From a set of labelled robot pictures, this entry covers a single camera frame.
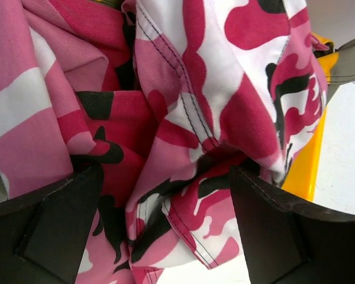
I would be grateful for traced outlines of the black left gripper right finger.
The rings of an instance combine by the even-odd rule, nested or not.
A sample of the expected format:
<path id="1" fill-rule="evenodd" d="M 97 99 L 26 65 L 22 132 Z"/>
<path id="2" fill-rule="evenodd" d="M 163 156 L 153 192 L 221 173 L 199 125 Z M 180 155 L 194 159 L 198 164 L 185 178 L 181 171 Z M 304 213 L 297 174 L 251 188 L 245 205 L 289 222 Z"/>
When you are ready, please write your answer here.
<path id="1" fill-rule="evenodd" d="M 355 283 L 355 215 L 233 167 L 230 191 L 251 283 Z"/>

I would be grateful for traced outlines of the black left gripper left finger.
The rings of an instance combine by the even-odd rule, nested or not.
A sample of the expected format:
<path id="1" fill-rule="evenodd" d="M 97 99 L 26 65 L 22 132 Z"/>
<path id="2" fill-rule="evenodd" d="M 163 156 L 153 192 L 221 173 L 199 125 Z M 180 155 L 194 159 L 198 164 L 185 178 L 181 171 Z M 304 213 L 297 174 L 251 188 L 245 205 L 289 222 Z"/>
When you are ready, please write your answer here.
<path id="1" fill-rule="evenodd" d="M 74 283 L 100 199 L 100 166 L 0 203 L 0 283 Z"/>

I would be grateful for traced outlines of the pink camouflage trousers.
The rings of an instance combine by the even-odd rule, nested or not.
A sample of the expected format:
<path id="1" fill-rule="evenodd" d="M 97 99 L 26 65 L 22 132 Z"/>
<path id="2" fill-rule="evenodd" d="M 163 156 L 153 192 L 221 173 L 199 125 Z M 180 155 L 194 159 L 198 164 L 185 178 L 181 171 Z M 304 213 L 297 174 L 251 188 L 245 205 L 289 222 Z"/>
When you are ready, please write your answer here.
<path id="1" fill-rule="evenodd" d="M 0 191 L 104 179 L 74 283 L 242 255 L 234 166 L 280 186 L 324 112 L 305 1 L 0 1 Z"/>

